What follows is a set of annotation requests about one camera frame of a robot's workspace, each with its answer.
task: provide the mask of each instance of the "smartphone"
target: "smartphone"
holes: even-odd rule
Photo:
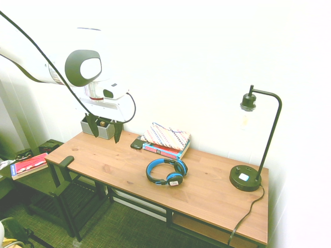
[[[136,149],[136,150],[140,150],[143,148],[143,144],[145,143],[145,141],[142,141],[141,136],[138,136],[130,145],[131,148]]]

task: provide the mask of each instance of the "shelf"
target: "shelf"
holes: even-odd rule
[[[221,230],[215,229],[209,225],[202,224],[198,221],[185,217],[181,214],[174,213],[172,216],[172,222],[174,224],[174,225],[172,225],[173,228],[181,230],[185,233],[188,233],[188,234],[191,234],[194,236],[196,234],[198,234],[198,236],[207,237],[207,239],[204,238],[205,241],[214,243],[216,245],[220,245],[220,244],[211,242],[208,238],[210,238],[212,240],[216,240],[223,244],[227,244],[228,239],[230,237],[230,234],[225,231],[221,231]],[[232,238],[230,245],[231,245],[231,247],[235,247],[235,248],[257,248],[258,247],[257,244],[251,243],[247,240],[241,239],[236,236],[234,236]]]

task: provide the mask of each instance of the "desk top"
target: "desk top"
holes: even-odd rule
[[[151,161],[166,157],[130,148],[137,136],[123,131],[116,144],[114,139],[80,133],[47,155],[46,159],[58,164],[67,156],[73,156],[74,161],[68,168],[74,172],[229,231],[234,229],[248,213],[251,203],[263,193],[262,188],[244,192],[232,186],[229,180],[231,168],[247,163],[192,148],[183,157],[188,167],[183,183],[175,187],[156,185],[147,179],[146,167]],[[173,166],[164,164],[156,166],[151,175],[165,179],[170,172],[174,172]],[[261,176],[265,195],[253,205],[251,214],[236,233],[267,244],[267,168],[262,169]]]

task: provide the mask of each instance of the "headphones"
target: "headphones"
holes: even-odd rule
[[[151,177],[152,169],[159,164],[172,164],[175,168],[175,172],[171,172],[167,175],[167,180],[156,179]],[[186,164],[182,160],[170,160],[170,159],[156,159],[152,161],[146,168],[146,176],[149,181],[158,184],[158,185],[166,185],[170,186],[180,185],[183,181],[183,177],[187,174],[188,168]]]

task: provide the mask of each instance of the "white label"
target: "white label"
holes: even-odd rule
[[[243,180],[243,181],[247,181],[247,180],[249,179],[249,176],[247,176],[247,175],[244,174],[244,173],[241,173],[241,174],[239,175],[239,178],[240,178],[241,180]]]
[[[170,186],[176,186],[179,185],[178,181],[173,181],[173,182],[169,182]]]

